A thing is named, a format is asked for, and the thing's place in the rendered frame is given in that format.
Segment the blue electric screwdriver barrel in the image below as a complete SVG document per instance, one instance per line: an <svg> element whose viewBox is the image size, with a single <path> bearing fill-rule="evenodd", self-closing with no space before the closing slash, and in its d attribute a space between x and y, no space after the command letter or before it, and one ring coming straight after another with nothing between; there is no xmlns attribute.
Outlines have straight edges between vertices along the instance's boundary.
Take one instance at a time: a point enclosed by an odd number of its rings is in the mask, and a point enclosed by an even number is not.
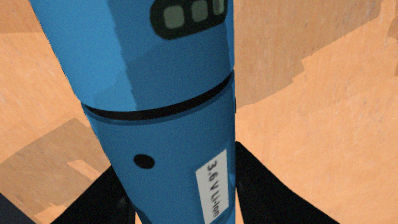
<svg viewBox="0 0 398 224"><path fill-rule="evenodd" d="M28 0L142 224L236 224L234 0Z"/></svg>

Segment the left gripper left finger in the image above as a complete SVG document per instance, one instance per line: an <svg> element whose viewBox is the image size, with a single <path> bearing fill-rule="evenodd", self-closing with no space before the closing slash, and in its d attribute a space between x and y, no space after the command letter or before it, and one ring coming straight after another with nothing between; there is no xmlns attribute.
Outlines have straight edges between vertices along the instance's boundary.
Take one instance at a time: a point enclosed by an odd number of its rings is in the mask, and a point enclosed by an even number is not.
<svg viewBox="0 0 398 224"><path fill-rule="evenodd" d="M134 210L110 166L50 224L135 224Z"/></svg>

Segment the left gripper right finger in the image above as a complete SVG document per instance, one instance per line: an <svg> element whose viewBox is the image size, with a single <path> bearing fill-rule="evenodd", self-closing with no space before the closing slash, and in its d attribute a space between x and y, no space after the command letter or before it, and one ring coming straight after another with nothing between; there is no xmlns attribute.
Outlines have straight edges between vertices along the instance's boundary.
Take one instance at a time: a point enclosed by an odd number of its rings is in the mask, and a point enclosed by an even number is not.
<svg viewBox="0 0 398 224"><path fill-rule="evenodd" d="M239 141L235 160L244 224L340 224L288 188Z"/></svg>

